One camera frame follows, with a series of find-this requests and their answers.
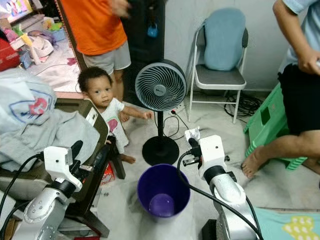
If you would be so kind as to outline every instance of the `fan stand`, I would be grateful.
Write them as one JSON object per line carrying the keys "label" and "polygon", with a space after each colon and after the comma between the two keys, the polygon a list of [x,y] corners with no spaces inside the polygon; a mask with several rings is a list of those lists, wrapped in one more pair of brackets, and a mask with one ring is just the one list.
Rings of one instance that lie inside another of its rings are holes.
{"label": "fan stand", "polygon": [[174,164],[179,157],[179,147],[170,137],[164,136],[164,112],[157,112],[158,136],[145,142],[142,148],[144,160],[151,166],[157,164]]}

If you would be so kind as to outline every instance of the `pillow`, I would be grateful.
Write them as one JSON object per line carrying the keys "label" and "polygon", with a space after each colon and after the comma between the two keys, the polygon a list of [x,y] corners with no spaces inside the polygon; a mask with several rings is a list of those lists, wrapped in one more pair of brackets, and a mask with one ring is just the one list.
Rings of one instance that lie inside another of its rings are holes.
{"label": "pillow", "polygon": [[236,8],[217,10],[205,20],[204,64],[207,68],[230,71],[237,65],[242,57],[245,28],[246,18]]}

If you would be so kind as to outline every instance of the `green plastic stool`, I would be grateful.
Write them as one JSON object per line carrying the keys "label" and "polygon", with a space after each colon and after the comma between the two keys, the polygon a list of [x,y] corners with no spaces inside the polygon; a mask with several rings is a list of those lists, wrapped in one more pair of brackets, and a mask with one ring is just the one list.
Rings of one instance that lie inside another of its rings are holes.
{"label": "green plastic stool", "polygon": [[[269,144],[276,138],[289,133],[280,83],[250,118],[243,132],[249,135],[250,140],[245,157],[248,157],[258,146]],[[289,162],[286,169],[294,171],[307,157],[279,159]]]}

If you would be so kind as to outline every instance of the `gray shorts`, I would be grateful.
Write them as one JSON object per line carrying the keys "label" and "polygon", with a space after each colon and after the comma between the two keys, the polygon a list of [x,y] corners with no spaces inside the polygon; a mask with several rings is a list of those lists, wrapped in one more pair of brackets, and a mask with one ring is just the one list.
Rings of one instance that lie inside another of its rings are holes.
{"label": "gray shorts", "polygon": [[119,48],[101,55],[84,55],[83,59],[88,67],[99,67],[111,75],[114,70],[126,69],[131,65],[128,41]]}

